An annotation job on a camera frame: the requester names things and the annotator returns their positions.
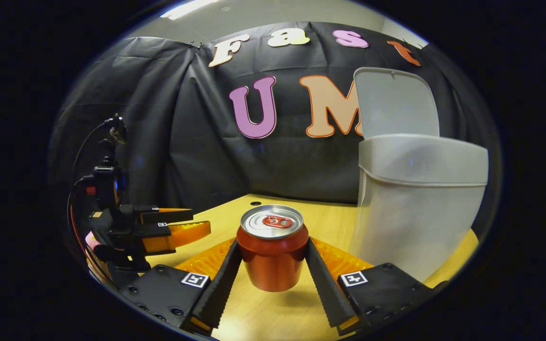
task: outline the ceiling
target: ceiling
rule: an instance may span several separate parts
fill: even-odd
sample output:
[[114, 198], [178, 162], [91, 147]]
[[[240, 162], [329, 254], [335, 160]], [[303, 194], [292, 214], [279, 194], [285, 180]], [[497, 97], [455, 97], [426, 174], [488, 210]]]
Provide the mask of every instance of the ceiling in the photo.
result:
[[396, 22], [350, 0], [219, 0], [176, 20], [152, 18], [125, 37], [155, 36], [198, 45], [247, 28], [292, 21], [347, 24], [405, 39], [417, 47], [427, 45]]

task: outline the can lid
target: can lid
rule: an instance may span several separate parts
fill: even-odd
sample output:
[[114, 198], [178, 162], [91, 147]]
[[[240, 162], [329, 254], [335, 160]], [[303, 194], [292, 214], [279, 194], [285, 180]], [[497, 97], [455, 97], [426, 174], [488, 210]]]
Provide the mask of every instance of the can lid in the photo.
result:
[[303, 226], [299, 211], [285, 205], [254, 207], [241, 216], [241, 228], [257, 238], [279, 239], [288, 237]]

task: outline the letter m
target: letter m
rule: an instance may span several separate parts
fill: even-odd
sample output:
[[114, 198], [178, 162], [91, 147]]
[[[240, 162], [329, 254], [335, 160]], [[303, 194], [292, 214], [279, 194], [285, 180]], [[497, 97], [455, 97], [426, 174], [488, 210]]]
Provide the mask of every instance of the letter m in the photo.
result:
[[359, 123], [355, 132], [363, 134], [355, 82], [351, 83], [346, 97], [327, 76], [306, 76], [300, 79], [300, 83], [309, 90], [311, 101], [311, 125], [306, 130], [307, 135], [326, 137], [334, 134], [334, 127], [328, 123], [328, 112], [345, 135], [351, 130], [355, 116], [358, 115]]

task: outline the red can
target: red can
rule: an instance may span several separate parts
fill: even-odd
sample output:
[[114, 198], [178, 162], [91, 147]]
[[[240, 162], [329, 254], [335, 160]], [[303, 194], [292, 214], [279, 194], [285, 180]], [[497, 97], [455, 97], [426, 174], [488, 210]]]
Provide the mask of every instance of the red can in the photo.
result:
[[237, 244], [252, 284], [273, 292], [294, 287], [309, 240], [300, 212], [284, 205], [254, 207], [240, 225]]

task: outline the purple letter u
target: purple letter u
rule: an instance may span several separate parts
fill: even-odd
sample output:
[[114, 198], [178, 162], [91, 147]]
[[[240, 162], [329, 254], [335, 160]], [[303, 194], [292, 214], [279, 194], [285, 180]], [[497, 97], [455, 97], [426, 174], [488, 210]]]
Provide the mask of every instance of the purple letter u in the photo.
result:
[[275, 84], [273, 76], [267, 76], [254, 82], [254, 89], [260, 92], [260, 101], [263, 105], [263, 120], [258, 124], [250, 120], [247, 112], [247, 86], [238, 87], [229, 94], [229, 98], [233, 102], [237, 127], [242, 134], [249, 138], [267, 137], [275, 129], [277, 114], [273, 101], [273, 84]]

